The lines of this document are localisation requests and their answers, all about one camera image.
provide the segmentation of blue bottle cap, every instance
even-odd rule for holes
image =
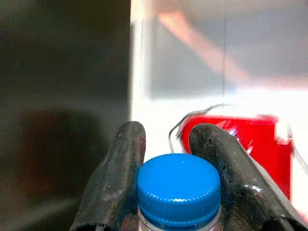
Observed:
[[[138,172],[138,205],[158,224],[189,227],[210,222],[220,205],[220,177],[206,160],[191,154],[166,154]]]

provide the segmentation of red object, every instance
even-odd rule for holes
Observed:
[[[181,142],[185,151],[191,153],[189,134],[192,128],[201,123],[217,125],[238,139],[290,199],[293,144],[291,139],[275,136],[278,121],[277,117],[270,115],[258,115],[254,118],[195,115],[187,118],[181,125]]]

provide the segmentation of blurred background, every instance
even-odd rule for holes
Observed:
[[[291,201],[308,220],[308,1],[132,0],[131,23],[129,116],[145,126],[145,160],[170,152],[189,112],[275,115],[292,130]]]
[[[67,231],[128,120],[130,2],[0,1],[0,230]]]

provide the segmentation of plastic bottle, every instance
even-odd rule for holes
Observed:
[[[220,177],[206,160],[166,154],[138,172],[140,231],[219,231]]]

